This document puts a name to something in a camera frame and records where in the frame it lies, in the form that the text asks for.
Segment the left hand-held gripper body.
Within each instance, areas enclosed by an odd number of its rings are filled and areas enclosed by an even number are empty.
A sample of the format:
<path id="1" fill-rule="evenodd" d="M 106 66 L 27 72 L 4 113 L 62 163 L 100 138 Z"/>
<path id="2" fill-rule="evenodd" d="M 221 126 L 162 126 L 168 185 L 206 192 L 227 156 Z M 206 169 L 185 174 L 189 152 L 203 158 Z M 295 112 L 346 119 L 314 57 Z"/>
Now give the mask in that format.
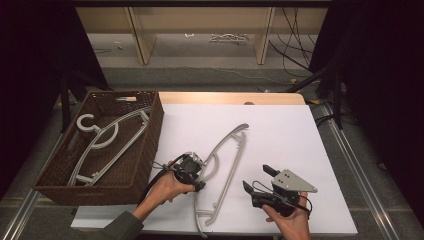
<path id="1" fill-rule="evenodd" d="M 176 179 L 183 184 L 204 186 L 200 179 L 200 171 L 204 166 L 203 161 L 194 152 L 187 152 L 177 157 L 172 163 Z"/>

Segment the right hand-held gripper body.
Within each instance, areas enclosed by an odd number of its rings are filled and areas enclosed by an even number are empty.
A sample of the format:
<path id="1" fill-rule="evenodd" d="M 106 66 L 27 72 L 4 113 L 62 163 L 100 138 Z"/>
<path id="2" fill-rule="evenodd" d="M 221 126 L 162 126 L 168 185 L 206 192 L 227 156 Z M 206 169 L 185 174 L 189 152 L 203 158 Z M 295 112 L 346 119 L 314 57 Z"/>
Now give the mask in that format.
<path id="1" fill-rule="evenodd" d="M 272 177 L 271 189 L 265 187 L 261 190 L 256 187 L 256 184 L 263 186 L 259 181 L 253 181 L 251 184 L 254 192 L 250 196 L 254 207 L 261 208 L 263 205 L 268 205 L 284 217 L 290 216 L 296 208 L 306 211 L 308 215 L 311 214 L 313 207 L 307 208 L 299 204 L 301 198 L 311 204 L 307 197 L 301 195 L 301 192 L 317 193 L 318 189 L 291 170 L 284 169 L 277 176 Z"/>

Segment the grey plastic clothes hanger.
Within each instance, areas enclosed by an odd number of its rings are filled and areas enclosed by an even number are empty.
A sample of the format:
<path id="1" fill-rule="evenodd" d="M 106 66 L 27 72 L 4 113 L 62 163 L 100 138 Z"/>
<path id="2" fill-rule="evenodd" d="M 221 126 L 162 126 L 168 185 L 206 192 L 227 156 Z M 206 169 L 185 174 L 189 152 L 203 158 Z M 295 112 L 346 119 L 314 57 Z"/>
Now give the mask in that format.
<path id="1" fill-rule="evenodd" d="M 108 124 L 106 127 L 99 127 L 97 125 L 84 126 L 82 121 L 84 119 L 93 119 L 93 114 L 83 114 L 77 118 L 77 127 L 82 132 L 90 133 L 94 132 L 95 137 L 88 144 L 86 149 L 83 151 L 79 160 L 77 161 L 71 176 L 68 180 L 68 186 L 75 186 L 76 183 L 83 183 L 85 186 L 94 186 L 109 170 L 110 168 L 120 159 L 120 157 L 141 137 L 146 131 L 150 117 L 148 114 L 152 111 L 151 107 L 144 107 L 127 113 Z M 84 176 L 80 174 L 83 163 L 91 150 L 104 149 L 114 142 L 118 133 L 119 125 L 124 121 L 133 117 L 139 117 L 141 119 L 141 127 L 134 133 L 134 135 L 125 143 L 125 145 L 118 151 L 118 153 L 99 171 L 94 172 L 91 176 Z"/>
<path id="2" fill-rule="evenodd" d="M 198 234 L 202 238 L 208 237 L 208 235 L 204 232 L 203 227 L 210 226 L 211 224 L 213 224 L 217 219 L 219 211 L 221 210 L 221 207 L 226 197 L 226 194 L 228 192 L 230 183 L 236 172 L 238 163 L 240 161 L 240 158 L 242 156 L 242 153 L 246 145 L 247 136 L 245 134 L 245 130 L 248 128 L 249 128 L 249 125 L 247 123 L 242 123 L 239 126 L 235 127 L 233 130 L 231 130 L 225 137 L 223 137 L 218 142 L 218 144 L 210 152 L 210 154 L 208 155 L 204 163 L 201 165 L 200 180 L 203 182 L 208 182 L 209 180 L 213 178 L 214 175 L 217 174 L 220 168 L 219 150 L 230 139 L 233 139 L 237 143 L 236 154 L 234 156 L 234 159 L 231 162 L 231 167 L 230 167 L 228 176 L 225 179 L 223 189 L 221 193 L 219 194 L 217 201 L 212 203 L 212 208 L 201 209 L 199 207 L 199 194 L 196 193 L 194 195 L 194 205 L 193 205 L 194 219 L 195 219 Z"/>

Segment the brown woven basket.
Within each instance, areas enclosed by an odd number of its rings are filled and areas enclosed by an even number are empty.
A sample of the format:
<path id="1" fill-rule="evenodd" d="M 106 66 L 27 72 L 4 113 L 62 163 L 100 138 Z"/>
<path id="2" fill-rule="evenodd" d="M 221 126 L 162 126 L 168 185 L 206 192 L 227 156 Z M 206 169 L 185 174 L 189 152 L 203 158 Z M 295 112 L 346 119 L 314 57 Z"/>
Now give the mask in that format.
<path id="1" fill-rule="evenodd" d="M 120 157 L 110 170 L 94 185 L 76 183 L 68 186 L 71 173 L 91 140 L 94 132 L 82 132 L 77 118 L 84 126 L 106 127 L 115 119 L 134 110 L 151 107 L 146 131 Z M 70 123 L 63 140 L 34 184 L 34 189 L 59 205 L 119 205 L 137 203 L 148 185 L 152 161 L 158 149 L 164 110 L 156 91 L 97 91 L 90 92 Z M 112 144 L 104 149 L 91 150 L 80 174 L 91 176 L 101 170 L 141 127 L 141 119 L 133 117 L 119 125 L 119 133 Z"/>

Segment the person's left hand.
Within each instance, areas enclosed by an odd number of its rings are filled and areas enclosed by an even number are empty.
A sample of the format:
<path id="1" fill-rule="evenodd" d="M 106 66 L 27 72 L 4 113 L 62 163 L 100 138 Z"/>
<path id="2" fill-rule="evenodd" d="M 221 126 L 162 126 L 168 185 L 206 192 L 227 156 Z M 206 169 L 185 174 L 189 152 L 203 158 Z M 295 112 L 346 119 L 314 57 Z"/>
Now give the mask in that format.
<path id="1" fill-rule="evenodd" d="M 171 169 L 173 170 L 175 167 L 176 164 L 173 164 Z M 172 170 L 166 172 L 157 180 L 145 198 L 145 201 L 151 202 L 154 207 L 166 201 L 172 202 L 176 196 L 195 190 L 193 185 L 181 183 Z"/>

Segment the person's right hand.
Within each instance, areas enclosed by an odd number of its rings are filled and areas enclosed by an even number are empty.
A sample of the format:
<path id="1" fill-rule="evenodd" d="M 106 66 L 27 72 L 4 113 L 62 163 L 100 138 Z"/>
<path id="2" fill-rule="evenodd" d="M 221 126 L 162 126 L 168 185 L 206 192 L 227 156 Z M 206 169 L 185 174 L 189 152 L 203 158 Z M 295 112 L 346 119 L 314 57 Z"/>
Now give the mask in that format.
<path id="1" fill-rule="evenodd" d="M 268 205 L 263 205 L 262 210 L 268 215 L 266 221 L 274 222 L 285 240 L 311 240 L 306 211 L 296 208 L 290 216 L 284 217 Z"/>

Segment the black metal stand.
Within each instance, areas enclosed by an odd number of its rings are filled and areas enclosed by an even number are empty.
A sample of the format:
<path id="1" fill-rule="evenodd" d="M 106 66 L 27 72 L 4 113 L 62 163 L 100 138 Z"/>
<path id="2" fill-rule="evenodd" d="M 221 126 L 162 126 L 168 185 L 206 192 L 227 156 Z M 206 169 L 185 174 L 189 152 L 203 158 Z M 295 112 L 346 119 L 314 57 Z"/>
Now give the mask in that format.
<path id="1" fill-rule="evenodd" d="M 71 92 L 77 101 L 83 101 L 88 93 L 87 86 L 100 90 L 111 91 L 102 71 L 85 73 L 80 70 L 67 70 L 59 79 L 60 99 L 62 109 L 62 130 L 64 133 L 71 123 L 71 109 L 68 92 Z"/>
<path id="2" fill-rule="evenodd" d="M 342 75 L 338 67 L 334 64 L 327 64 L 323 69 L 312 74 L 302 82 L 285 90 L 285 93 L 295 93 L 298 90 L 308 86 L 314 81 L 321 80 L 316 95 L 318 97 L 326 97 L 329 93 L 333 95 L 333 112 L 331 117 L 334 119 L 337 127 L 342 129 L 341 122 L 341 78 Z"/>

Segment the black curtain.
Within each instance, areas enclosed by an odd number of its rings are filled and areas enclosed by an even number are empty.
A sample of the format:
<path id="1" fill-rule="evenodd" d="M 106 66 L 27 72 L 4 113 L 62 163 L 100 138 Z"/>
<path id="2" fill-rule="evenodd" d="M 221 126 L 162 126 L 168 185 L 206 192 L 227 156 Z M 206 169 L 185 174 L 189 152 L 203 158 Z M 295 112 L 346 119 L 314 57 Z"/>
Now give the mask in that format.
<path id="1" fill-rule="evenodd" d="M 0 199 L 63 90 L 109 88 L 73 0 L 0 0 Z"/>
<path id="2" fill-rule="evenodd" d="M 329 63 L 355 20 L 342 58 L 347 97 L 424 227 L 424 0 L 331 0 L 312 72 Z"/>

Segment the beige wooden shelf unit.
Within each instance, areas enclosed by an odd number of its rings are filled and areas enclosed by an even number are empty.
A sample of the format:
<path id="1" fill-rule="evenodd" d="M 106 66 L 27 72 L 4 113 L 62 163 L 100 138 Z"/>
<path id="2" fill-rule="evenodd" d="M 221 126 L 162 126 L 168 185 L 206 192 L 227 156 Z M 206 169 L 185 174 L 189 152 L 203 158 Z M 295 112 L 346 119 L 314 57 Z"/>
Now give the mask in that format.
<path id="1" fill-rule="evenodd" d="M 265 63 L 269 36 L 297 29 L 317 35 L 325 8 L 301 7 L 78 7 L 88 33 L 130 34 L 141 64 L 151 57 L 158 34 L 251 34 L 257 63 Z"/>

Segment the white tangled item on floor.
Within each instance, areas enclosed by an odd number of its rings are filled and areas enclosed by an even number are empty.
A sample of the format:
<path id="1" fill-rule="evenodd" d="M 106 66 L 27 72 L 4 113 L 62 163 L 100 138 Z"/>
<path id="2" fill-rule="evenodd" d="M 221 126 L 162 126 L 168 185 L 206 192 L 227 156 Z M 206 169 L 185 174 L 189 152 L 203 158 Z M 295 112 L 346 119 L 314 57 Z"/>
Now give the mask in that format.
<path id="1" fill-rule="evenodd" d="M 225 42 L 233 44 L 245 44 L 249 41 L 246 34 L 212 34 L 210 42 Z"/>

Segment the metal floor rail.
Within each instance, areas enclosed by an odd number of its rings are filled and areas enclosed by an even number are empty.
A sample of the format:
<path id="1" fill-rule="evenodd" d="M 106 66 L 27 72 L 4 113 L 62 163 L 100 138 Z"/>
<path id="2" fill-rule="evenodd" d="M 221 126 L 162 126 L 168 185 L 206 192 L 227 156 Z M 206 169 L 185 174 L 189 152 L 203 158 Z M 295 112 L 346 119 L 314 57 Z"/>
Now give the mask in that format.
<path id="1" fill-rule="evenodd" d="M 373 218 L 385 240 L 400 240 L 400 235 L 394 227 L 388 212 L 385 210 L 382 202 L 377 196 L 374 188 L 371 185 L 366 173 L 364 172 L 356 154 L 353 151 L 345 133 L 339 128 L 335 120 L 335 113 L 330 108 L 328 103 L 322 106 L 322 112 L 330 117 L 329 126 L 338 142 L 338 145 L 344 155 L 347 165 L 352 172 L 352 175 L 361 191 L 361 194 L 367 203 Z"/>
<path id="2" fill-rule="evenodd" d="M 17 211 L 7 225 L 0 240 L 19 240 L 25 226 L 31 217 L 41 194 L 30 188 L 23 200 L 19 203 Z"/>

